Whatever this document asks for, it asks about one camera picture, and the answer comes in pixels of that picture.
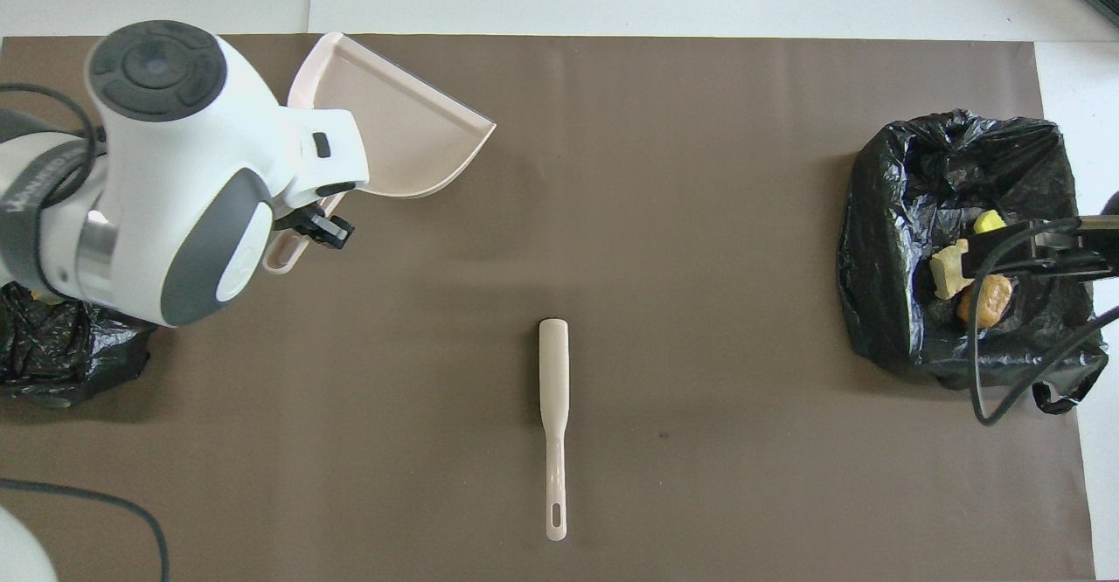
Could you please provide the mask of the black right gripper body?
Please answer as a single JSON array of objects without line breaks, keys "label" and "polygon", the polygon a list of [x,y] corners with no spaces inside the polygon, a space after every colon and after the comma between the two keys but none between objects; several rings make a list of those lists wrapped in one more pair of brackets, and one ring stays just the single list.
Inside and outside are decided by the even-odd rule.
[{"label": "black right gripper body", "polygon": [[1032,233],[1040,275],[1096,281],[1116,276],[1118,216],[1099,214],[1046,220]]}]

